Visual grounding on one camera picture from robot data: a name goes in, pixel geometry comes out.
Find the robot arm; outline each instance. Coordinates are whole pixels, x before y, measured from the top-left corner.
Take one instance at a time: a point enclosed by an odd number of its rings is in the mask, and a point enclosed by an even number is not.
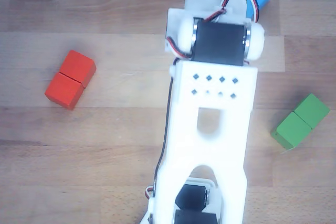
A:
[[[243,164],[258,72],[246,62],[260,57],[264,29],[246,18],[247,0],[230,0],[217,14],[220,2],[185,0],[185,9],[169,9],[165,50],[181,60],[170,69],[166,155],[140,224],[243,221]],[[221,112],[211,135],[197,129],[200,108]],[[189,177],[200,165],[213,170],[218,186]]]

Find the red block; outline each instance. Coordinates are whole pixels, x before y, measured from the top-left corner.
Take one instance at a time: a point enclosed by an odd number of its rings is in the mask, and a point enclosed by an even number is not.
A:
[[[56,73],[46,97],[67,109],[72,110],[96,71],[90,58],[71,50],[65,58],[59,73]]]
[[[72,110],[83,91],[84,87],[81,83],[62,73],[56,73],[45,95],[50,101]]]
[[[89,84],[96,65],[90,58],[71,50],[65,58],[59,72],[82,83],[84,88]]]

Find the hole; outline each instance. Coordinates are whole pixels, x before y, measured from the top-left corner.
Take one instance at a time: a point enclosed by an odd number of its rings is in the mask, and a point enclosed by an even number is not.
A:
[[[216,109],[199,108],[197,129],[206,134],[209,138],[219,130],[219,122],[221,119],[221,111]]]

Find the wooden floor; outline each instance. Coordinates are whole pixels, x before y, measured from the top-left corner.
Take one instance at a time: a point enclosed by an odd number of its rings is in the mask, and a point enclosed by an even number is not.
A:
[[[137,224],[162,146],[169,7],[0,0],[0,223]],[[246,224],[336,223],[336,0],[271,0],[245,170]],[[70,49],[97,64],[77,107],[44,91]],[[332,111],[298,148],[269,131],[308,93]]]

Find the green block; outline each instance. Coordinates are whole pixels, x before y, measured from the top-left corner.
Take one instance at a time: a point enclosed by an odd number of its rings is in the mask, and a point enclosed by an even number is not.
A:
[[[315,95],[309,94],[294,110],[294,113],[304,120],[312,129],[315,128],[330,109]]]
[[[287,150],[297,147],[311,131],[311,127],[294,112],[291,112],[272,132],[275,138]]]

